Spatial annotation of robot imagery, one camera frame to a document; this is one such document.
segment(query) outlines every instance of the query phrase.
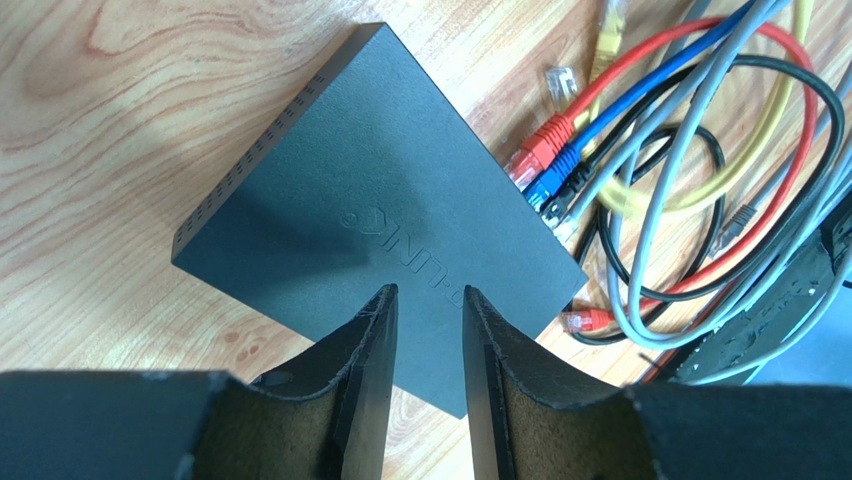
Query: ethernet cable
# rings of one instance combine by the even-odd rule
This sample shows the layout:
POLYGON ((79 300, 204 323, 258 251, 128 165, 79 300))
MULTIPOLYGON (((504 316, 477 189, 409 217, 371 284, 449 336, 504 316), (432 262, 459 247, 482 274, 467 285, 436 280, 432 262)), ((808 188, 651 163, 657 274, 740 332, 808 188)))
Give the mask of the ethernet cable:
MULTIPOLYGON (((714 45, 719 40, 725 38, 742 19, 745 12, 755 0, 750 0, 739 10, 734 12, 730 17, 721 21, 708 20, 705 22, 694 22, 677 27, 671 31, 655 35, 649 38, 640 47, 634 48, 623 57, 619 58, 607 72, 599 77, 595 82, 589 85, 583 93, 577 98, 577 101, 571 104, 571 107, 564 114, 552 116, 539 130, 528 138, 521 148, 513 155, 510 164, 507 166, 507 171, 510 178, 521 190, 528 190, 533 179, 541 178, 544 174, 539 175, 545 169, 555 170, 559 174, 567 175, 573 165, 565 163, 565 158, 557 158, 564 151, 565 142, 574 133, 573 122, 576 117, 600 94, 603 88, 617 77, 622 70, 632 65, 639 59, 645 57, 655 49, 668 44, 674 39, 681 38, 689 33, 698 30, 710 28, 710 30, 700 37, 698 40, 690 44, 687 48, 679 52, 677 55, 670 58, 667 62, 660 65, 656 70, 651 72, 625 94, 619 97, 612 105, 610 105, 600 117, 595 119, 588 128, 583 130, 583 133, 588 133, 588 137, 584 139, 581 146, 582 149, 589 140, 600 133, 607 124, 615 117, 626 110, 629 105, 647 93, 651 88, 660 83, 664 78, 678 70, 686 62, 694 58, 699 53, 703 52, 710 46, 714 45)), ((559 185, 553 185, 553 179, 549 180, 550 187, 558 189, 559 185)))
MULTIPOLYGON (((834 91, 840 98, 845 98, 849 94, 850 90, 852 90, 852 65, 849 65, 849 68, 846 69, 846 72, 843 74, 843 78, 840 79, 840 83, 834 91)), ((825 127, 828 126, 828 122, 828 112, 823 111, 822 114, 820 114, 819 120, 817 120, 815 139, 822 135, 825 127)), ((778 187, 778 184, 781 183, 781 180, 790 168, 790 164, 793 162, 794 156, 795 152, 791 153, 781 167, 775 170, 772 177, 760 187, 757 193, 754 194, 751 200, 741 205, 739 209, 737 209, 736 213, 727 222, 725 222, 725 225, 722 226, 722 230, 719 231, 719 235, 716 237, 716 241, 710 251, 711 258, 715 258, 720 252, 727 249, 731 241, 742 234, 743 230, 745 230, 746 226, 748 226, 748 223, 751 221, 755 213, 757 213, 760 206, 763 205, 766 199, 769 198, 769 195, 772 194, 772 192, 778 187)))
POLYGON ((754 3, 754 6, 743 17, 742 22, 737 25, 737 28, 727 38, 718 50, 716 50, 715 58, 708 71, 707 76, 698 86, 695 94, 692 97, 691 107, 681 122, 680 129, 675 135, 674 141, 669 156, 663 163, 662 171, 657 179, 657 185, 651 197, 651 202, 648 205, 648 214, 642 224, 641 233, 639 235, 639 244, 636 247, 636 254, 633 257, 633 269, 631 272, 632 282, 627 286, 627 309, 628 320, 632 327, 643 337, 649 339, 665 340, 669 338, 668 334, 660 334, 652 332, 645 327, 641 321, 641 286, 645 278, 645 269, 650 260, 651 239, 659 226, 663 205, 669 192, 674 184, 674 179, 677 176, 680 162, 682 161, 689 142, 695 135, 695 130, 698 128, 704 112, 716 90, 721 85, 722 80, 728 74, 728 70, 736 59, 739 51, 742 49, 745 42, 754 34, 758 28, 763 25, 769 18, 774 16, 773 9, 784 7, 790 3, 790 0, 780 0, 773 2, 764 0, 754 3))
MULTIPOLYGON (((795 248, 782 248, 782 244, 788 246, 792 245, 795 247, 807 238, 810 231, 808 231, 807 228, 796 228, 794 226, 791 230, 795 232, 795 235, 790 242, 780 242, 777 247, 769 250, 766 249, 765 245, 769 245, 768 242, 773 241, 773 239, 777 237, 778 231, 791 221, 795 222, 796 225, 801 223, 803 227, 813 227, 813 222, 821 214, 826 199, 831 197, 832 192, 836 190, 839 185, 839 180, 842 178, 839 174, 849 171, 849 169, 852 168, 852 166, 850 166, 850 157, 852 157, 852 148, 850 148, 850 145, 852 144, 850 144, 848 140, 844 147, 844 153, 841 155, 839 160, 836 162, 834 161, 836 151, 842 141, 842 132, 845 123, 843 106, 840 103, 840 100, 836 95, 827 94, 825 90, 827 86, 815 75, 803 75, 801 71, 795 75, 799 80, 807 79, 808 82, 812 82, 820 96, 822 96, 827 102, 829 111, 832 112, 832 132, 829 138, 828 149, 823 155, 822 160, 820 160, 819 166, 817 167, 817 173, 808 181, 805 188, 799 193, 796 200, 792 203, 791 207, 784 212, 782 218, 779 220, 779 224, 776 224, 776 226, 773 227, 773 231, 771 231, 770 235, 762 241, 761 246, 754 252, 751 252, 748 257, 758 258, 758 256, 760 256, 766 260, 764 260, 763 264, 758 267, 752 268, 746 273, 743 273, 738 283, 734 286, 733 291, 727 294, 727 298, 725 298, 719 305, 715 306, 715 309, 709 318, 698 327, 686 332, 671 334, 651 333, 651 335, 646 335, 646 329, 642 327, 634 328, 636 325, 632 319, 629 318, 620 307, 615 308, 613 313, 616 316, 616 320, 619 322, 619 326, 621 326, 624 333, 637 344, 646 348, 658 350, 677 348, 719 327, 724 324, 724 322, 730 320, 739 311, 742 311, 752 305, 760 295, 765 293, 766 289, 769 288, 769 285, 771 285, 771 283, 780 276, 786 266, 787 260, 795 251, 795 248), (801 212, 808 208, 810 209, 807 210, 804 220, 802 220, 802 222, 798 222, 798 219, 796 219, 795 216, 801 216, 801 212)), ((618 279, 612 272, 611 268, 608 271, 608 285, 610 295, 612 295, 611 298, 613 299, 612 302, 616 305, 620 301, 620 296, 618 294, 618 279)))
MULTIPOLYGON (((799 43, 802 43, 807 35, 813 3, 813 0, 796 0, 794 4, 792 33, 799 43)), ((786 77, 782 76, 775 82, 769 103, 762 112, 757 127, 747 140, 746 147, 738 153, 728 167, 714 175, 704 185, 683 196, 668 199, 663 210, 667 219, 687 218, 707 208, 720 194, 729 191, 745 175, 766 148, 780 123, 792 88, 793 82, 786 77)), ((631 190, 623 182, 616 180, 608 182, 598 197, 607 207, 625 216, 644 214, 651 198, 648 194, 631 190)))
MULTIPOLYGON (((627 0, 603 0, 602 3, 601 18, 598 22, 600 30, 589 71, 589 83, 600 77, 615 62, 624 39, 624 27, 627 24, 627 0)), ((596 96, 589 109, 574 120, 575 131, 582 130, 590 121, 598 117, 602 96, 602 94, 596 96)), ((587 158, 594 150, 595 141, 592 140, 583 148, 583 158, 587 158)))

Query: embossed logo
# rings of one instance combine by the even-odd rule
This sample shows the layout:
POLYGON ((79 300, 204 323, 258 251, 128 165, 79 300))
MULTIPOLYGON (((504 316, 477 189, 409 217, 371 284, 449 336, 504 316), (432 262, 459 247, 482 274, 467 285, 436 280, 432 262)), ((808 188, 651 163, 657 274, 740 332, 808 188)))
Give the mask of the embossed logo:
POLYGON ((375 236, 376 243, 386 253, 399 252, 399 263, 412 274, 423 278, 423 282, 442 295, 454 307, 461 309, 464 290, 449 278, 447 267, 429 250, 413 244, 411 235, 397 222, 388 218, 384 210, 373 207, 369 213, 357 215, 346 213, 340 217, 340 225, 357 229, 363 235, 375 236))

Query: wooden table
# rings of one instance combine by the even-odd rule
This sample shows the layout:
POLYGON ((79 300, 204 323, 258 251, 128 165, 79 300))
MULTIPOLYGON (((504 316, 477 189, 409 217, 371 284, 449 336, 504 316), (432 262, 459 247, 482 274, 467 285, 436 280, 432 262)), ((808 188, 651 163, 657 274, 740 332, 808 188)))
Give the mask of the wooden table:
MULTIPOLYGON (((0 4, 3 370, 228 369, 248 379, 298 354, 308 340, 170 266, 178 224, 355 24, 387 21, 505 161, 551 112, 544 71, 554 64, 587 70, 599 5, 134 3, 0 4)), ((670 25, 688 4, 632 3, 627 47, 670 25)), ((720 0, 713 11, 730 12, 738 3, 720 0)), ((836 82, 852 55, 852 4, 817 3, 807 47, 817 71, 836 82)), ((749 131, 761 106, 754 97, 765 96, 771 81, 736 71, 717 95, 705 126, 729 151, 749 131)), ((799 92, 782 124, 787 134, 769 159, 789 150, 801 125, 799 92)), ((696 156, 678 188, 700 182, 706 163, 696 156)), ((684 268, 702 223, 664 225, 657 246, 667 254, 652 265, 660 284, 684 268)), ((625 251, 636 239, 638 224, 630 225, 625 251)), ((581 297, 601 303, 596 252, 581 297)), ((672 309, 665 323, 682 322, 696 308, 672 309)), ((539 341, 615 384, 635 380, 648 366, 634 345, 582 348, 555 323, 539 341)), ((387 478, 472 476, 466 421, 398 389, 388 437, 387 478)))

